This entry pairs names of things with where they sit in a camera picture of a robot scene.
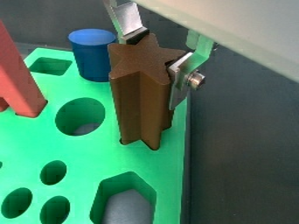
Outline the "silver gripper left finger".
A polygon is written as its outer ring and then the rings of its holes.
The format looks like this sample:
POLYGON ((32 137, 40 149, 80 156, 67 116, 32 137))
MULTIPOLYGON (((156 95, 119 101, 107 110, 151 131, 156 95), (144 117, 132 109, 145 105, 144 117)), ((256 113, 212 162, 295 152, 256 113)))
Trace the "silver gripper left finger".
POLYGON ((116 28, 119 43, 135 45, 149 34, 143 26, 136 3, 128 1, 119 4, 117 0, 103 0, 103 4, 116 28))

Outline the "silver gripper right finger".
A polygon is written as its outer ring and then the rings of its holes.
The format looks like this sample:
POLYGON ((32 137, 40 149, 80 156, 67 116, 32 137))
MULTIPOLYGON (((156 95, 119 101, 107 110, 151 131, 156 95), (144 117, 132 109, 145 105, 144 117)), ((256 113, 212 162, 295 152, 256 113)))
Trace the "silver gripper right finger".
POLYGON ((172 80, 170 110, 182 103, 188 90, 198 90, 204 83, 206 77, 200 74, 199 67, 211 56, 214 41, 196 31, 188 30, 186 45, 191 48, 191 52, 167 67, 172 80))

